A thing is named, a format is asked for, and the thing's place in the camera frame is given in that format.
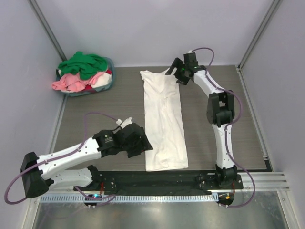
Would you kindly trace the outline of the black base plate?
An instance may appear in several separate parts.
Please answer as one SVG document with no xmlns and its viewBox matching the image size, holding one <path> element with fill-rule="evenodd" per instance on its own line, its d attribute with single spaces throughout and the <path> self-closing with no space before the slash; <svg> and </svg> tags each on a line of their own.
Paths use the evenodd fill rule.
<svg viewBox="0 0 305 229">
<path fill-rule="evenodd" d="M 169 192 L 171 189 L 186 191 L 244 188 L 239 174 L 220 177 L 215 171 L 97 171 L 93 177 L 97 179 L 97 185 L 88 185 L 81 190 L 103 187 L 107 193 L 140 192 L 141 195 L 147 195 L 149 192 Z"/>
</svg>

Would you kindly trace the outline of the aluminium corner post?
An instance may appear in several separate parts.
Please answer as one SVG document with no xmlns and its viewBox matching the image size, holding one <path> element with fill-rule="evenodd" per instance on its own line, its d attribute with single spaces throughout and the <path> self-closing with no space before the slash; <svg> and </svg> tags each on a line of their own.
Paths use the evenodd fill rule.
<svg viewBox="0 0 305 229">
<path fill-rule="evenodd" d="M 262 38 L 265 30 L 267 29 L 269 23 L 271 22 L 272 18 L 276 14 L 278 8 L 280 7 L 282 0 L 273 0 L 271 5 L 269 6 L 267 12 L 265 13 L 258 29 L 256 30 L 250 44 L 248 45 L 245 54 L 243 55 L 240 63 L 237 65 L 237 69 L 240 72 L 243 67 L 245 66 L 247 60 L 249 59 L 251 53 L 255 49 L 256 45 L 258 44 L 259 40 Z"/>
<path fill-rule="evenodd" d="M 62 50 L 57 38 L 55 37 L 55 34 L 53 33 L 49 23 L 47 22 L 47 19 L 45 18 L 41 8 L 39 7 L 38 3 L 36 0 L 28 0 L 29 5 L 31 6 L 34 14 L 36 15 L 37 19 L 39 20 L 42 28 L 46 32 L 48 38 L 50 39 L 55 51 L 59 55 L 60 59 L 62 61 L 66 61 L 67 57 Z"/>
</svg>

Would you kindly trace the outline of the pink t-shirt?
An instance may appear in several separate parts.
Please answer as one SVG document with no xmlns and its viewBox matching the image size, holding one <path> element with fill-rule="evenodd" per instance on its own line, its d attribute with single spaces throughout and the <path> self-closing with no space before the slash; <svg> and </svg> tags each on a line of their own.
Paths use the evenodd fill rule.
<svg viewBox="0 0 305 229">
<path fill-rule="evenodd" d="M 52 83 L 52 89 L 67 92 L 80 92 L 89 84 L 90 80 L 82 80 L 79 73 L 76 75 L 67 73 L 60 80 Z"/>
</svg>

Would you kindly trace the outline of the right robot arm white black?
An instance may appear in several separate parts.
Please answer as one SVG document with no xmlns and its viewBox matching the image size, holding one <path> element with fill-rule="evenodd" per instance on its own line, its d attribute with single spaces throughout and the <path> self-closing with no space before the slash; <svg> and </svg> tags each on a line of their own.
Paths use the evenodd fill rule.
<svg viewBox="0 0 305 229">
<path fill-rule="evenodd" d="M 222 189 L 232 188 L 237 179 L 237 166 L 229 154 L 232 150 L 230 123 L 235 117 L 234 96 L 210 76 L 205 66 L 199 65 L 194 52 L 184 54 L 183 58 L 175 58 L 165 74 L 173 74 L 181 85 L 193 81 L 208 97 L 206 116 L 214 131 L 217 150 L 215 183 Z"/>
</svg>

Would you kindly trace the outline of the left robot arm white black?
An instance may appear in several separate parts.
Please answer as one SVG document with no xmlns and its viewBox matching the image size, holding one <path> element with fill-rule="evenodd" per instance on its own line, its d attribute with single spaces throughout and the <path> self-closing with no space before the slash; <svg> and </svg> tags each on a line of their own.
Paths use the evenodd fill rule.
<svg viewBox="0 0 305 229">
<path fill-rule="evenodd" d="M 144 128 L 128 122 L 114 130 L 101 130 L 84 143 L 55 153 L 41 156 L 34 152 L 27 153 L 20 168 L 25 197 L 35 198 L 60 187 L 97 190 L 102 177 L 95 166 L 79 170 L 72 167 L 123 151 L 127 152 L 128 157 L 133 157 L 152 149 Z"/>
</svg>

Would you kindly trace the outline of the teal laundry basket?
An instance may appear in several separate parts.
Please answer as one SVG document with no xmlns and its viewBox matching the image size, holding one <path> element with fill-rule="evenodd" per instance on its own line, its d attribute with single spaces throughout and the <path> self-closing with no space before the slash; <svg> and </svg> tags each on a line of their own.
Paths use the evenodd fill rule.
<svg viewBox="0 0 305 229">
<path fill-rule="evenodd" d="M 104 59 L 107 62 L 108 69 L 98 79 L 98 82 L 95 85 L 87 85 L 86 88 L 80 92 L 59 92 L 69 97 L 77 97 L 109 90 L 114 85 L 114 82 L 116 80 L 116 69 L 114 67 L 113 61 L 110 58 L 104 57 Z"/>
</svg>

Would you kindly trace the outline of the green t-shirt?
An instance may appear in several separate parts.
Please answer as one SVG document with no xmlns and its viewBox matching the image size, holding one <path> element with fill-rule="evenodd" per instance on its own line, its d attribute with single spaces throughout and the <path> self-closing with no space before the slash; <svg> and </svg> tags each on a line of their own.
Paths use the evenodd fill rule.
<svg viewBox="0 0 305 229">
<path fill-rule="evenodd" d="M 79 74 L 80 79 L 85 81 L 95 76 L 98 72 L 104 72 L 108 69 L 105 58 L 96 54 L 83 54 L 76 52 L 70 59 L 59 64 L 58 69 L 61 76 L 65 74 Z"/>
</svg>

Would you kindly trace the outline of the right aluminium corner post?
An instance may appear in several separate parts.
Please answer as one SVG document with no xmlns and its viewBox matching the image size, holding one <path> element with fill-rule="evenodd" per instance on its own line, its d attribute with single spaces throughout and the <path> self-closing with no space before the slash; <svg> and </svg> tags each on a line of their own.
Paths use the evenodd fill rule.
<svg viewBox="0 0 305 229">
<path fill-rule="evenodd" d="M 278 8 L 280 7 L 282 0 L 273 0 L 271 5 L 269 6 L 267 12 L 265 13 L 258 29 L 256 30 L 250 44 L 248 45 L 245 54 L 243 55 L 240 63 L 237 65 L 237 69 L 240 72 L 243 67 L 245 66 L 247 60 L 249 59 L 251 53 L 255 49 L 256 45 L 258 44 L 259 40 L 262 38 L 265 30 L 267 29 L 269 23 L 271 22 L 272 18 L 276 14 Z"/>
</svg>

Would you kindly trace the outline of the white t-shirt robot print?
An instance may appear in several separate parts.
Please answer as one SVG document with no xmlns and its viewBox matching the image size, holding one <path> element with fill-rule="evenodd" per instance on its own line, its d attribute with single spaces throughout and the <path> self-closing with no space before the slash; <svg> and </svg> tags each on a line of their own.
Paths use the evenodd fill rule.
<svg viewBox="0 0 305 229">
<path fill-rule="evenodd" d="M 145 153 L 148 172 L 189 166 L 179 85 L 174 75 L 141 71 L 145 133 L 153 149 Z"/>
</svg>

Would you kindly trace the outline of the left aluminium corner post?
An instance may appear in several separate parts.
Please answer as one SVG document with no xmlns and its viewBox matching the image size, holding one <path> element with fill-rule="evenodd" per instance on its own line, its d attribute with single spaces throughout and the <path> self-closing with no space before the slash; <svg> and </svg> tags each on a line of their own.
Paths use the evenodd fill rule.
<svg viewBox="0 0 305 229">
<path fill-rule="evenodd" d="M 67 57 L 62 50 L 57 38 L 55 37 L 55 34 L 53 33 L 49 23 L 47 22 L 47 19 L 45 18 L 41 8 L 39 7 L 38 3 L 36 0 L 28 0 L 29 5 L 31 6 L 34 14 L 36 15 L 37 19 L 39 20 L 42 28 L 46 32 L 48 38 L 50 39 L 55 51 L 59 55 L 60 59 L 62 61 L 66 61 Z"/>
</svg>

